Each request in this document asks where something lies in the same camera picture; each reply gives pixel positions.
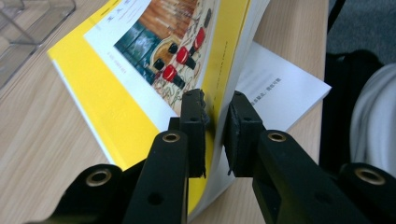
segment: screw hole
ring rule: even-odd
[[[174,143],[180,139],[180,136],[176,133],[168,133],[163,136],[163,141],[167,143]]]
[[[148,202],[152,205],[159,205],[163,203],[163,196],[159,193],[150,193],[148,196]]]
[[[86,183],[90,187],[99,187],[111,179],[111,172],[107,169],[96,170],[88,175]]]
[[[274,142],[284,142],[286,141],[286,136],[281,133],[268,133],[268,137]]]
[[[319,203],[332,204],[332,196],[325,192],[315,192],[315,200]]]
[[[385,178],[374,170],[367,168],[357,168],[355,175],[362,181],[365,181],[372,185],[384,185],[386,183]]]

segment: paper sheet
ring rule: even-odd
[[[236,89],[253,104],[267,130],[287,131],[330,86],[253,43]]]

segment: book page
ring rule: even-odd
[[[267,130],[287,131],[330,86],[257,43],[248,52],[236,89],[249,99]]]
[[[204,78],[215,9],[216,1],[125,0],[84,37],[165,130],[164,118],[179,115],[182,94]]]

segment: table surface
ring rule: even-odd
[[[107,163],[46,52],[106,0],[77,10],[0,90],[0,223],[47,218],[84,169]],[[323,79],[328,1],[271,0],[255,40]],[[321,103],[289,133],[318,160]],[[192,223],[263,223],[251,179],[238,178]]]

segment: clear plastic tray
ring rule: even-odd
[[[74,0],[0,0],[0,89],[75,8]]]

